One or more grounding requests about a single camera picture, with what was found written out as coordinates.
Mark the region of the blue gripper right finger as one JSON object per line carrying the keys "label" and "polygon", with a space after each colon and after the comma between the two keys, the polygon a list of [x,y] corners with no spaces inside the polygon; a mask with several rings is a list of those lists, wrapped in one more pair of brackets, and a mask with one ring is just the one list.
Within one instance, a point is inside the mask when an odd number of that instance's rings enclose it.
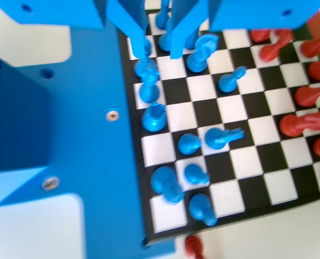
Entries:
{"label": "blue gripper right finger", "polygon": [[178,59],[190,36],[208,18],[208,1],[173,0],[171,10],[170,57]]}

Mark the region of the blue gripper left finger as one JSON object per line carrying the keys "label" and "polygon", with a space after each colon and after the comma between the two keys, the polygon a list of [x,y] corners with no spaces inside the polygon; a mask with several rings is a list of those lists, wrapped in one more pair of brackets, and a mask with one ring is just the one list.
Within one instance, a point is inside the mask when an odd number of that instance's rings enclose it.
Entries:
{"label": "blue gripper left finger", "polygon": [[130,38],[133,55],[144,58],[147,25],[145,1],[107,1],[107,17]]}

